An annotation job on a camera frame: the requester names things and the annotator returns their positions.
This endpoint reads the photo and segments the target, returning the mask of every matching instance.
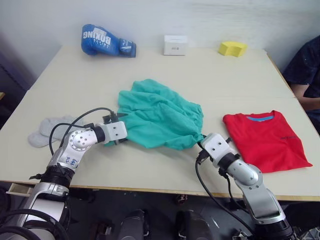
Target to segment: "folded red t-shirt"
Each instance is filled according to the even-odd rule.
[[[243,160],[263,173],[312,167],[301,140],[280,112],[227,114],[223,122]]]

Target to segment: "yellow sponge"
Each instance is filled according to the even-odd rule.
[[[241,42],[224,41],[221,43],[218,52],[224,56],[232,55],[235,57],[240,57],[245,53],[247,47],[247,44]]]

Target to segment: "green cloth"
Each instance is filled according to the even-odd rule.
[[[182,150],[203,139],[201,106],[189,102],[155,80],[135,81],[131,91],[121,91],[118,113],[127,139],[146,148],[166,146]]]

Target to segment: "white table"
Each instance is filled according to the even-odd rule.
[[[217,132],[227,137],[222,123],[225,114],[281,112],[314,166],[265,174],[265,184],[281,200],[320,200],[319,135],[263,50],[248,50],[235,58],[208,48],[190,49],[187,56],[163,56],[154,49],[140,49],[137,58],[119,58],[90,57],[79,48],[63,47],[0,131],[0,180],[36,183],[28,178],[45,171],[49,148],[34,148],[27,142],[44,118],[76,117],[96,107],[116,110],[119,91],[146,78],[200,104],[204,134]],[[103,114],[95,112],[85,120],[101,122]],[[184,151],[145,149],[133,142],[95,145],[85,154],[71,185],[205,195],[195,174],[199,151],[197,146]],[[209,189],[226,196],[225,179],[213,166],[204,168],[201,166],[200,173]],[[232,192],[240,193],[233,183]]]

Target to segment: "blue boxing glove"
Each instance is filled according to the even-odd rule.
[[[127,58],[136,57],[136,44],[117,38],[103,27],[86,24],[82,27],[81,48],[88,55],[98,53]]]

